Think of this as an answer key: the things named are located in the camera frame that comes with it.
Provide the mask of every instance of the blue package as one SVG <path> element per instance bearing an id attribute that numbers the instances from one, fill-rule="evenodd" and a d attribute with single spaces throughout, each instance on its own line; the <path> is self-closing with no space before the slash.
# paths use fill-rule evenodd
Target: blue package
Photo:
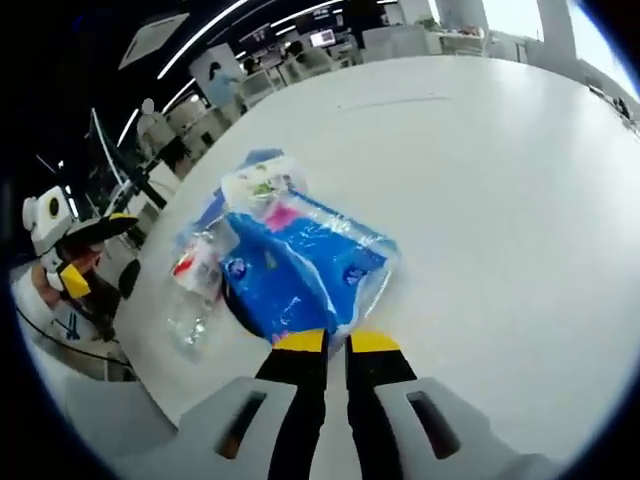
<path id="1" fill-rule="evenodd" d="M 289 332 L 325 328 L 319 298 L 296 281 L 296 271 L 281 251 L 237 233 L 242 240 L 221 264 L 262 336 L 276 343 Z"/>
<path id="2" fill-rule="evenodd" d="M 266 249 L 286 272 L 279 281 L 273 272 L 269 273 L 273 279 L 263 281 L 264 272 L 256 270 L 259 285 L 247 282 L 241 291 L 236 290 L 259 328 L 271 335 L 319 327 L 332 335 L 348 334 L 375 305 L 398 255 L 393 240 L 294 191 L 279 194 L 260 214 L 231 212 L 227 220 L 240 238 L 242 255 L 247 256 L 247 250 Z M 225 260 L 228 273 L 238 253 L 232 252 Z M 291 285 L 282 290 L 287 282 Z M 257 294 L 254 290 L 259 288 L 267 291 Z M 287 316 L 285 328 L 271 305 L 288 305 L 293 291 L 301 300 L 300 308 Z M 266 304 L 256 303 L 257 296 Z"/>

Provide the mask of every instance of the plastic bag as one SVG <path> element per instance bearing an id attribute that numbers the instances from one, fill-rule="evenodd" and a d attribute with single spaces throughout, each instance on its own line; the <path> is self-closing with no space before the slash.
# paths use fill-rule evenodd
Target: plastic bag
<path id="1" fill-rule="evenodd" d="M 262 195 L 289 189 L 306 193 L 307 181 L 298 163 L 281 155 L 225 175 L 221 189 L 230 211 L 244 211 Z"/>
<path id="2" fill-rule="evenodd" d="M 253 165 L 280 157 L 283 155 L 279 148 L 265 148 L 252 150 L 236 170 L 242 170 Z M 188 244 L 194 233 L 206 230 L 210 225 L 219 221 L 226 212 L 226 200 L 222 188 L 218 187 L 205 202 L 202 214 L 197 220 L 189 222 L 175 238 L 175 251 L 179 252 Z"/>
<path id="3" fill-rule="evenodd" d="M 295 191 L 256 195 L 226 220 L 240 243 L 223 271 L 272 342 L 314 328 L 340 341 L 373 309 L 399 258 L 390 238 Z"/>
<path id="4" fill-rule="evenodd" d="M 167 321 L 175 347 L 190 359 L 201 352 L 200 338 L 214 316 L 222 272 L 220 259 L 227 253 L 215 229 L 196 232 L 171 268 Z"/>

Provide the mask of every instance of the person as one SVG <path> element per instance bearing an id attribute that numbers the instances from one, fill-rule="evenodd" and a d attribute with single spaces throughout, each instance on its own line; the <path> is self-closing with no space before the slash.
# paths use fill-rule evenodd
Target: person
<path id="1" fill-rule="evenodd" d="M 218 62 L 213 62 L 209 67 L 209 84 L 205 94 L 211 104 L 220 109 L 229 126 L 238 121 L 241 116 L 235 90 L 231 85 L 236 82 L 238 79 L 225 73 Z"/>
<path id="2" fill-rule="evenodd" d="M 362 32 L 383 26 L 382 5 L 369 0 L 351 0 L 342 6 L 342 18 L 345 27 L 351 29 L 360 50 L 365 48 Z"/>
<path id="3" fill-rule="evenodd" d="M 291 45 L 289 45 L 289 48 L 287 49 L 287 52 L 296 59 L 296 62 L 298 63 L 304 63 L 305 58 L 304 55 L 302 55 L 302 52 L 304 52 L 304 46 L 302 45 L 302 42 L 300 40 L 296 40 L 295 42 L 291 42 Z"/>
<path id="4" fill-rule="evenodd" d="M 253 75 L 259 70 L 258 65 L 256 64 L 256 61 L 251 57 L 247 58 L 242 63 L 242 67 L 244 68 L 244 71 L 247 72 L 247 75 Z"/>
<path id="5" fill-rule="evenodd" d="M 191 171 L 193 162 L 182 139 L 169 126 L 160 112 L 154 111 L 153 100 L 142 102 L 142 115 L 138 119 L 138 142 L 147 157 L 157 156 L 182 180 Z"/>

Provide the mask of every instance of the white table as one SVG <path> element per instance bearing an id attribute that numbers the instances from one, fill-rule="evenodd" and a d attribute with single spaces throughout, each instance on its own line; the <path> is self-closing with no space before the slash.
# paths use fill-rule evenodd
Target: white table
<path id="1" fill-rule="evenodd" d="M 376 62 L 260 102 L 161 215 L 116 319 L 173 422 L 253 375 L 269 351 L 224 313 L 211 353 L 190 363 L 168 341 L 158 293 L 175 233 L 263 147 L 297 158 L 316 198 L 397 240 L 402 266 L 366 324 L 390 333 L 418 376 L 483 411 L 522 452 L 568 461 L 581 451 L 616 407 L 640 346 L 640 143 L 607 105 L 553 73 L 467 57 Z M 342 381 L 337 362 L 331 388 Z M 344 392 L 332 395 L 328 417 Z M 323 429 L 314 478 L 356 461 L 331 441 L 341 422 Z"/>

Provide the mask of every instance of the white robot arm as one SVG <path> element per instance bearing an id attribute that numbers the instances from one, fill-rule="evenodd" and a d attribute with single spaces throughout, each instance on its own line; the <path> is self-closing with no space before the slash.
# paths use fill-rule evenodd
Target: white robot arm
<path id="1" fill-rule="evenodd" d="M 136 222 L 135 217 L 122 213 L 78 222 L 59 186 L 39 198 L 26 199 L 22 207 L 22 223 L 31 234 L 49 284 L 74 299 L 87 295 L 90 289 L 78 269 L 63 258 L 65 247 L 96 245 L 125 232 Z"/>

